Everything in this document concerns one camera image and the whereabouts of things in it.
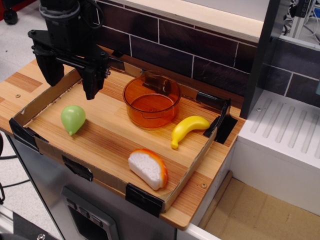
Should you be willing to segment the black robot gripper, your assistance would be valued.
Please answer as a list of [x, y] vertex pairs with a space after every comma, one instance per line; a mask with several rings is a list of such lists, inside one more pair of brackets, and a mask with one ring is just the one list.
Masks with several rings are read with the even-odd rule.
[[93, 0], [42, 0], [40, 15], [46, 30], [31, 30], [37, 64], [51, 86], [65, 76], [65, 65], [76, 68], [87, 100], [93, 100], [109, 74], [109, 55], [93, 41], [93, 32], [104, 23]]

